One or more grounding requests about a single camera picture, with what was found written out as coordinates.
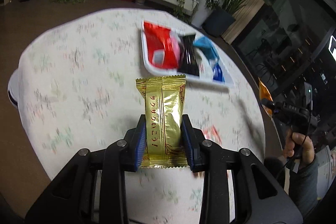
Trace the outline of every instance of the white plant pot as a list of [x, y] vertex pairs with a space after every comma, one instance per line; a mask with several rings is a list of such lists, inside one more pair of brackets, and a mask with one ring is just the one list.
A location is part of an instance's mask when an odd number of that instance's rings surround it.
[[211, 13], [212, 10], [206, 7], [205, 0], [199, 0], [197, 11], [194, 13], [191, 24], [196, 28], [200, 28]]

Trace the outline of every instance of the metal screw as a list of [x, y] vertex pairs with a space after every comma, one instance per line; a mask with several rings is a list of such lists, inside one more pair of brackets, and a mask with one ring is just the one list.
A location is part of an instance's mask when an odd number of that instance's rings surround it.
[[120, 147], [123, 147], [125, 145], [127, 145], [127, 142], [125, 140], [118, 140], [117, 145]]
[[78, 151], [80, 156], [85, 156], [89, 153], [89, 150], [87, 148], [82, 148], [81, 150]]
[[244, 156], [248, 156], [251, 154], [251, 151], [247, 148], [243, 148], [241, 151], [240, 151]]
[[206, 147], [209, 147], [209, 146], [212, 145], [212, 141], [211, 141], [211, 140], [204, 140], [204, 141], [202, 142], [202, 145], [204, 145], [204, 146], [206, 146]]

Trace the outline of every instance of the gold foil wrapper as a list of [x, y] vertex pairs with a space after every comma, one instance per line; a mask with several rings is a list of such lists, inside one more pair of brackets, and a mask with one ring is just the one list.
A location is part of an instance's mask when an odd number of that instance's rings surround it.
[[145, 99], [147, 149], [142, 167], [187, 166], [181, 145], [185, 75], [137, 79]]

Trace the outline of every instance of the hand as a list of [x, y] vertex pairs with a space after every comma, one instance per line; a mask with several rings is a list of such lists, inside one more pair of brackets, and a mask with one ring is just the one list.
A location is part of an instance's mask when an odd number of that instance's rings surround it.
[[[294, 146], [295, 144], [302, 144], [303, 140], [305, 139], [305, 136], [300, 133], [294, 132], [292, 134], [292, 129], [287, 130], [287, 137], [286, 137], [286, 144], [285, 148], [282, 150], [282, 155], [287, 157], [292, 157], [294, 155]], [[315, 151], [313, 142], [311, 139], [307, 136], [305, 142], [302, 145], [302, 161], [300, 164], [300, 168], [303, 168], [313, 162], [315, 158]]]

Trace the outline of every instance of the round table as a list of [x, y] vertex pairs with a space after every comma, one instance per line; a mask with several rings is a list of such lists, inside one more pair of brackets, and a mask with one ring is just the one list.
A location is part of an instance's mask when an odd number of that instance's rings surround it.
[[[181, 33], [202, 34], [157, 10], [109, 9], [49, 30], [23, 52], [18, 108], [43, 168], [53, 179], [81, 148], [106, 148], [122, 139], [144, 113], [136, 78], [143, 65], [141, 22]], [[263, 161], [265, 133], [253, 90], [234, 62], [217, 47], [235, 88], [187, 83], [184, 113], [206, 138]], [[233, 191], [230, 184], [231, 211]], [[126, 175], [129, 218], [143, 223], [199, 223], [203, 177], [189, 168], [140, 169]]]

